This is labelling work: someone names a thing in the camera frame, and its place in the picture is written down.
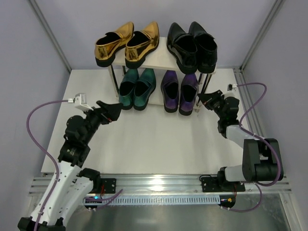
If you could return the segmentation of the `purple loafer shoe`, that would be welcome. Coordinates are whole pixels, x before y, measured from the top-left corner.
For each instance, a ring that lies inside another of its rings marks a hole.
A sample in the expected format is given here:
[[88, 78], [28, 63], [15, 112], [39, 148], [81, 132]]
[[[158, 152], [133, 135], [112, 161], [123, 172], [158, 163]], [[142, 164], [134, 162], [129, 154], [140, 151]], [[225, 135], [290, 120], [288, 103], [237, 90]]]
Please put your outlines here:
[[175, 71], [167, 70], [161, 82], [164, 109], [168, 113], [174, 113], [179, 105], [179, 81]]
[[199, 91], [199, 84], [195, 74], [187, 74], [181, 83], [179, 113], [189, 116], [193, 112], [196, 97]]

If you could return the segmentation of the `black loafer shoe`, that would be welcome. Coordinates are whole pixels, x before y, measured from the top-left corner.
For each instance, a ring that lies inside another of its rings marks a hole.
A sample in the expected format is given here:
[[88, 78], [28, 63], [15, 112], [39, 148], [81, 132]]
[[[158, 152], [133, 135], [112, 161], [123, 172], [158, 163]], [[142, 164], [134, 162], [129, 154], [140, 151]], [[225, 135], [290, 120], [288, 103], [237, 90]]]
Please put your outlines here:
[[180, 71], [186, 75], [197, 71], [197, 46], [191, 34], [173, 22], [167, 35], [167, 49], [176, 60]]
[[200, 73], [213, 73], [218, 60], [218, 46], [214, 37], [196, 21], [192, 22], [189, 34], [197, 46], [197, 70]]

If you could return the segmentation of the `green loafer shoe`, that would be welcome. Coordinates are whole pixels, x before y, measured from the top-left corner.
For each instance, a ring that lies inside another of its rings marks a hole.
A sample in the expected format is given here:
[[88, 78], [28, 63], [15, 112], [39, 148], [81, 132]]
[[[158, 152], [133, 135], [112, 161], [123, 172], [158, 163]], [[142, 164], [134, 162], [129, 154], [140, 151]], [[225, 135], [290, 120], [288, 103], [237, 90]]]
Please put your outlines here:
[[138, 79], [137, 69], [129, 69], [122, 79], [119, 88], [119, 102], [122, 104], [123, 110], [129, 110], [133, 107], [133, 92]]
[[146, 108], [149, 98], [156, 88], [156, 75], [153, 69], [146, 68], [136, 82], [133, 93], [133, 107], [137, 111]]

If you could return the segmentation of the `gold loafer shoe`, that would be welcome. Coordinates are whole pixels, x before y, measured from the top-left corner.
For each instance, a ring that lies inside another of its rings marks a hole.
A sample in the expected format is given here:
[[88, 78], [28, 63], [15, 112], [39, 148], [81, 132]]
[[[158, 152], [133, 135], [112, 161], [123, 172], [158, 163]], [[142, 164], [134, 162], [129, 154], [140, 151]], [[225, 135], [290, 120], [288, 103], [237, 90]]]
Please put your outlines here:
[[117, 30], [107, 32], [104, 37], [98, 39], [94, 50], [97, 66], [110, 66], [116, 57], [116, 53], [124, 48], [132, 38], [133, 32], [133, 22], [127, 22]]
[[155, 51], [159, 45], [159, 27], [156, 21], [140, 31], [134, 31], [125, 47], [125, 64], [129, 69], [138, 69], [146, 56]]

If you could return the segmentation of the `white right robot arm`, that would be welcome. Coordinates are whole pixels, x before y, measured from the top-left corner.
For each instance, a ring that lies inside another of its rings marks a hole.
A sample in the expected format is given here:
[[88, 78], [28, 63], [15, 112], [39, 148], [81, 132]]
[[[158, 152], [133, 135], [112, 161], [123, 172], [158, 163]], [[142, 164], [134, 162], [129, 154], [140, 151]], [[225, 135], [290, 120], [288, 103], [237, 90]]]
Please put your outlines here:
[[234, 94], [198, 94], [203, 106], [219, 117], [218, 132], [243, 150], [242, 163], [233, 167], [222, 167], [217, 173], [220, 187], [232, 187], [242, 182], [271, 186], [283, 179], [283, 166], [279, 143], [276, 139], [260, 137], [240, 124], [238, 120], [239, 99]]

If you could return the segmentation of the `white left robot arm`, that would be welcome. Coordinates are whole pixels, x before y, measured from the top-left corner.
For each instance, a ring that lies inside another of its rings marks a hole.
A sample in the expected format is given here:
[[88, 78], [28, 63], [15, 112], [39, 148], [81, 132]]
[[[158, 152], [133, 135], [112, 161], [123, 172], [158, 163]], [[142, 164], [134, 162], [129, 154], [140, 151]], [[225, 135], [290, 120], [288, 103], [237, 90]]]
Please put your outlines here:
[[92, 191], [100, 188], [99, 171], [83, 168], [90, 152], [89, 142], [101, 125], [117, 121], [122, 104], [97, 101], [98, 107], [90, 107], [84, 101], [66, 100], [73, 103], [85, 116], [72, 116], [66, 122], [64, 144], [57, 159], [48, 152], [55, 166], [55, 173], [41, 201], [27, 218], [21, 218], [21, 231], [64, 231], [75, 209]]

